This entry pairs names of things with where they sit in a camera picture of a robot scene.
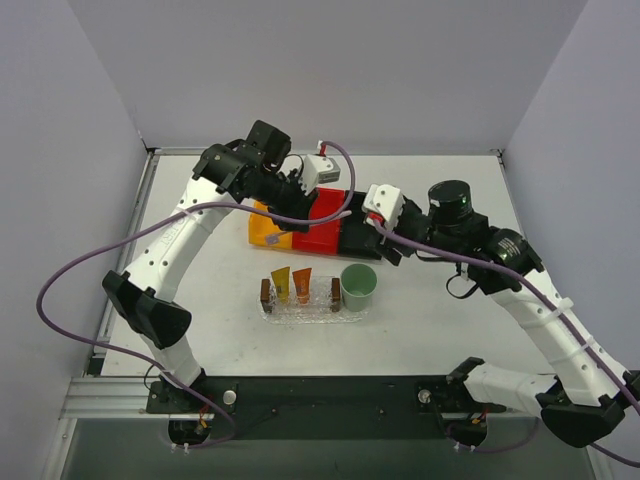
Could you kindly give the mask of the orange toothpaste tube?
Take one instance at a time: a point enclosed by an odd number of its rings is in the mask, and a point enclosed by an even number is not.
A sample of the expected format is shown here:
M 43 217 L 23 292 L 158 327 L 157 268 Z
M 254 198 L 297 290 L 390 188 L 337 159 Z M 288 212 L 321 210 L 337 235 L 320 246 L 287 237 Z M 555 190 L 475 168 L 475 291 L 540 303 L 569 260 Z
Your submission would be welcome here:
M 304 268 L 292 272 L 296 299 L 299 304 L 305 305 L 310 300 L 311 268 Z

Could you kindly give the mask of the mint green cup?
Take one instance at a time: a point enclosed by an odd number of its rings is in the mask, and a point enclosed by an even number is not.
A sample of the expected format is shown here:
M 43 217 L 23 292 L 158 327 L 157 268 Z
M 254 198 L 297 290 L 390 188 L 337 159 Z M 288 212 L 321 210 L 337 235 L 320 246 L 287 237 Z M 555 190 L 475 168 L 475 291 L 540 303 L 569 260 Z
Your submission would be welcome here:
M 340 274 L 341 295 L 345 308 L 360 312 L 370 307 L 377 288 L 376 272 L 368 265 L 355 263 Z

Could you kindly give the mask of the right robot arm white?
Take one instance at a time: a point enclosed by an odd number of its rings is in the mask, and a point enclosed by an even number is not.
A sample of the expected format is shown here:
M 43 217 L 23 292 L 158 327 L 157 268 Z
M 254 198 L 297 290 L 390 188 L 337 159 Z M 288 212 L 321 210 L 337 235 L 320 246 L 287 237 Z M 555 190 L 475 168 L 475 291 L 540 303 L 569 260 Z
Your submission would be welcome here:
M 541 419 L 570 446 L 593 446 L 611 434 L 626 409 L 639 406 L 639 374 L 588 332 L 520 233 L 495 227 L 474 210 L 468 183 L 440 182 L 428 200 L 422 211 L 394 186 L 371 187 L 363 209 L 380 236 L 377 250 L 392 264 L 419 252 L 454 263 L 515 320 L 552 369 L 525 374 L 469 358 L 451 373 L 452 381 L 476 403 Z

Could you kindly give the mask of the clear toothbrush holder brown ends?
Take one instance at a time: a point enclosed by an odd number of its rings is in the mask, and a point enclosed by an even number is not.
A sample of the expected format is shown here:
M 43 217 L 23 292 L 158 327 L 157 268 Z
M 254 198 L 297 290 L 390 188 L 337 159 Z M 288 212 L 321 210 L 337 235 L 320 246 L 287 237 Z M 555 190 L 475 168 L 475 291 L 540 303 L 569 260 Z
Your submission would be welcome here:
M 316 316 L 338 312 L 341 308 L 341 283 L 338 277 L 311 275 L 298 290 L 292 275 L 289 276 L 288 299 L 278 295 L 272 278 L 260 282 L 257 305 L 267 319 L 276 316 Z

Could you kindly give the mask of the pink toothbrush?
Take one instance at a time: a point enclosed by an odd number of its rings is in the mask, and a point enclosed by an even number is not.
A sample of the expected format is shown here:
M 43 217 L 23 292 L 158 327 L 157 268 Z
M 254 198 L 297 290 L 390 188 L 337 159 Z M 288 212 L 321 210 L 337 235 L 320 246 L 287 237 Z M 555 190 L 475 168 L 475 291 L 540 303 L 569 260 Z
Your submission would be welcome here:
M 336 217 L 333 217 L 329 220 L 323 220 L 320 221 L 319 223 L 314 223 L 314 224 L 309 224 L 309 227 L 316 227 L 316 226 L 320 226 L 323 224 L 327 224 L 333 221 L 337 221 L 337 220 L 342 220 L 348 216 L 350 216 L 353 213 L 352 210 L 346 210 L 343 211 L 342 213 L 338 214 Z M 283 237 L 284 235 L 287 235 L 287 232 L 279 232 L 279 233 L 272 233 L 272 234 L 268 234 L 265 236 L 265 243 L 267 246 L 274 246 L 276 244 L 278 244 L 280 242 L 280 238 Z

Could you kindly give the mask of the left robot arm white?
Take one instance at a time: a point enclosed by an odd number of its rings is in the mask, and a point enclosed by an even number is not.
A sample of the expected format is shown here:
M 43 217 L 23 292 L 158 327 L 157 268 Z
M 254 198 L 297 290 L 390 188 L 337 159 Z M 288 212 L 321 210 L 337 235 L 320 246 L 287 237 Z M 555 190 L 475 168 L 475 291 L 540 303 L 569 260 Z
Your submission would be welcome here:
M 192 316 L 174 300 L 179 284 L 214 229 L 247 198 L 298 219 L 296 229 L 308 231 L 304 221 L 331 165 L 306 155 L 300 167 L 284 174 L 280 168 L 290 149 L 288 135 L 256 121 L 246 138 L 204 150 L 174 210 L 178 220 L 162 228 L 123 272 L 110 271 L 102 281 L 117 313 L 162 365 L 166 394 L 183 411 L 202 407 L 205 373 L 186 336 Z

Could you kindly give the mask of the yellow toothpaste tube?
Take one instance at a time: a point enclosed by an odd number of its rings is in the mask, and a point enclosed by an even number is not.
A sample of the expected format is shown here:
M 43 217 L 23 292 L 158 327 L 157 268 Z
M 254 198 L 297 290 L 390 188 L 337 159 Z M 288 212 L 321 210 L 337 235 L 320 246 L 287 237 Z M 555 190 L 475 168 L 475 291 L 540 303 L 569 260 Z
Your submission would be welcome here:
M 276 298 L 281 304 L 289 303 L 290 267 L 282 267 L 271 272 Z

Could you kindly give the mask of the black plastic bin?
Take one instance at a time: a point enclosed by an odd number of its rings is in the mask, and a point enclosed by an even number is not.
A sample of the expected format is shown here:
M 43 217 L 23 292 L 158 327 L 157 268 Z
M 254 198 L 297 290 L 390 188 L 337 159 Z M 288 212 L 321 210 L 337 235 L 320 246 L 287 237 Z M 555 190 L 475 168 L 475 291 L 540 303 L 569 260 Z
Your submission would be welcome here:
M 381 260 L 382 256 L 369 244 L 369 237 L 376 235 L 373 227 L 366 224 L 362 205 L 366 193 L 355 191 L 348 205 L 350 215 L 340 221 L 337 255 L 365 260 Z

